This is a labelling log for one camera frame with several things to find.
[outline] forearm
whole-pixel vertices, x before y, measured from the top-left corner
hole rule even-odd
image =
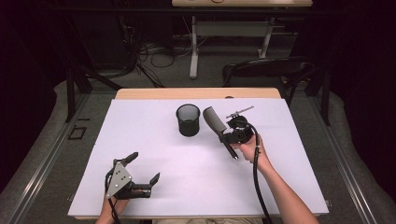
[[[277,173],[269,161],[259,161],[259,171],[274,195],[282,220],[288,223],[318,223],[312,212]]]

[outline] pencil cup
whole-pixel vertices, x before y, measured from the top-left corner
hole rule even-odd
[[[191,137],[199,132],[201,111],[196,105],[181,105],[176,111],[178,130],[184,136]]]

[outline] table top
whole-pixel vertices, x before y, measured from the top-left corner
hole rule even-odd
[[[312,0],[172,0],[174,7],[311,7]]]
[[[263,217],[251,164],[239,151],[240,159],[234,161],[202,117],[197,135],[179,134],[176,110],[183,104],[197,105],[201,111],[213,106],[224,123],[229,113],[254,105],[244,116],[262,135],[272,164],[314,214],[328,213],[289,108],[274,93],[273,88],[120,90],[108,109],[68,215],[99,216],[104,178],[113,159],[138,151],[139,157],[126,166],[133,181],[146,184],[157,173],[161,177],[151,198],[134,199],[122,217]],[[230,95],[234,98],[224,99]],[[269,213],[279,215],[262,176],[259,182]]]

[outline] desk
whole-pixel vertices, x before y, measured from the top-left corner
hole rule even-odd
[[[315,214],[328,213],[289,109],[274,93],[275,89],[263,88],[120,90],[107,112],[68,215],[97,217],[105,174],[113,159],[138,151],[139,157],[126,167],[134,182],[148,183],[158,172],[161,177],[151,198],[135,199],[124,217],[263,217],[252,166],[239,151],[240,159],[234,161],[202,116],[197,135],[179,134],[175,113],[186,103],[197,105],[201,111],[213,105],[221,119],[254,105],[244,116],[263,136],[275,168]],[[211,94],[218,99],[209,99]],[[235,98],[223,99],[230,94]],[[262,176],[259,181],[269,213],[278,215]]]
[[[172,0],[174,7],[311,7],[312,0],[225,0],[214,3],[211,0]],[[192,16],[192,54],[190,78],[197,78],[198,73],[198,35],[223,36],[262,36],[264,41],[259,49],[259,57],[265,58],[271,33],[274,27],[274,18],[269,21],[197,21]]]

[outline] black chair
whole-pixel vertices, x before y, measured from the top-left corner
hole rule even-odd
[[[315,72],[315,64],[306,57],[262,58],[225,65],[223,87],[274,87],[290,105],[298,83]]]

